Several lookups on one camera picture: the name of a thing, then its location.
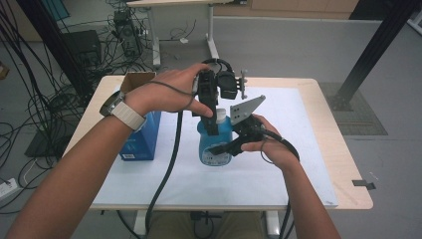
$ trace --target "hand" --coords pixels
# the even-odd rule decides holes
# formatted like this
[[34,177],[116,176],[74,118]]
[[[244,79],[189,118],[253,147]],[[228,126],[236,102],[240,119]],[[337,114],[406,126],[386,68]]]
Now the hand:
[[[272,124],[270,124],[267,119],[258,115],[254,115],[254,117],[264,125],[266,130],[280,135],[277,129]],[[271,160],[273,164],[280,169],[283,169],[291,160],[298,161],[283,144],[270,137],[267,137],[266,139],[258,142],[244,143],[241,148],[244,151],[262,150],[268,159]]]
[[206,64],[195,64],[185,70],[171,70],[157,75],[153,81],[169,85],[185,94],[159,84],[148,84],[126,95],[126,103],[140,115],[145,111],[179,112],[187,110],[206,117],[212,117],[212,111],[195,99],[192,101],[193,80],[200,71],[209,70]]

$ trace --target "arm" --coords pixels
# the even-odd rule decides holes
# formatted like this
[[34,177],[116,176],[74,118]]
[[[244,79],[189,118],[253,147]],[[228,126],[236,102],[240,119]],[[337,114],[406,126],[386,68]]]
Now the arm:
[[[169,71],[154,80],[183,92],[192,91],[196,74],[208,66]],[[151,84],[126,95],[125,103],[141,116],[151,111],[176,112],[190,101],[167,87]],[[193,101],[188,108],[206,117],[210,109]],[[131,133],[116,117],[97,123],[43,180],[10,228],[7,238],[69,238],[100,191],[115,157]]]
[[[266,129],[277,130],[263,117],[255,116]],[[261,142],[242,145],[245,151],[261,150]],[[283,172],[295,217],[298,238],[340,238],[328,213],[311,185],[304,169],[295,156],[281,143],[267,139],[263,152]]]

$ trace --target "spray bottle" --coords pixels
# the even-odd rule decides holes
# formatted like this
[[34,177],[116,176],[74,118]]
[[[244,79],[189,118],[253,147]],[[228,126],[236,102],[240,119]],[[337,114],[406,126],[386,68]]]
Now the spray bottle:
[[226,144],[233,139],[230,118],[226,116],[225,109],[217,109],[218,135],[208,135],[202,121],[198,123],[198,132],[201,134],[199,142],[199,158],[201,162],[210,166],[222,166],[230,162],[232,155],[224,152],[218,155],[212,154],[208,148]]

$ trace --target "watch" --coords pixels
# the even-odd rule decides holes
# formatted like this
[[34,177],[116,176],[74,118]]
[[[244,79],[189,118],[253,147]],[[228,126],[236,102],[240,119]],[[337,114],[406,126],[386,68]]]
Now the watch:
[[133,130],[140,130],[146,123],[146,118],[124,103],[124,93],[117,91],[112,94],[100,108],[104,117],[115,116]]

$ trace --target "cardboard box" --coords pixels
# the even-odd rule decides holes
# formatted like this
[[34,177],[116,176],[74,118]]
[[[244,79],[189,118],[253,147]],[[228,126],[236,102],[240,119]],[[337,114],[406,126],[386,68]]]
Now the cardboard box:
[[[142,86],[155,77],[154,72],[127,73],[120,90],[128,93]],[[133,132],[127,139],[119,155],[122,160],[153,160],[158,137],[161,112],[151,112],[146,116],[146,123],[138,132]]]

